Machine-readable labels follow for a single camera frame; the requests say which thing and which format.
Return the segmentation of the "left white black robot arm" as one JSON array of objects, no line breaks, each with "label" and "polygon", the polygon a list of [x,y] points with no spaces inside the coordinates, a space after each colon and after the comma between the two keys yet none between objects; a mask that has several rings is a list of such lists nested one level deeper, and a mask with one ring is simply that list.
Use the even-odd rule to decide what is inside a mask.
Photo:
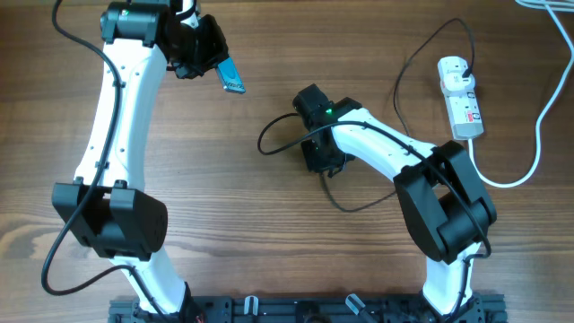
[{"label": "left white black robot arm", "polygon": [[167,72],[193,79],[214,70],[227,92],[245,88],[220,26],[195,1],[116,1],[100,18],[100,98],[84,156],[52,204],[84,247],[110,261],[136,291],[115,301],[113,322],[203,322],[204,310],[164,248],[168,211],[144,191],[152,110]]}]

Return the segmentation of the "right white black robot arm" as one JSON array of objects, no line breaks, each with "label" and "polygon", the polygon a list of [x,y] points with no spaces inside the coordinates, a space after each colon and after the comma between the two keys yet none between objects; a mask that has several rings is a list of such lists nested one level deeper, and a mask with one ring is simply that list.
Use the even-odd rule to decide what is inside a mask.
[{"label": "right white black robot arm", "polygon": [[422,295],[441,317],[458,319],[472,297],[474,261],[491,253],[487,232],[497,219],[466,149],[413,139],[356,100],[329,100],[315,84],[292,106],[310,134],[301,144],[309,170],[335,175],[358,158],[393,182],[407,230],[427,258]]}]

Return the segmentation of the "blue Galaxy S25 smartphone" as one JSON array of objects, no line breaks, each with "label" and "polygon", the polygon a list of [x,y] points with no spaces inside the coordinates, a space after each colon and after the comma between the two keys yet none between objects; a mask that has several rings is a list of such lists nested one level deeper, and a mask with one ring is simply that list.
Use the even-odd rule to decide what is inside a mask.
[{"label": "blue Galaxy S25 smartphone", "polygon": [[218,74],[222,88],[226,92],[237,94],[244,94],[246,92],[239,72],[231,57],[228,57],[217,65],[216,73]]}]

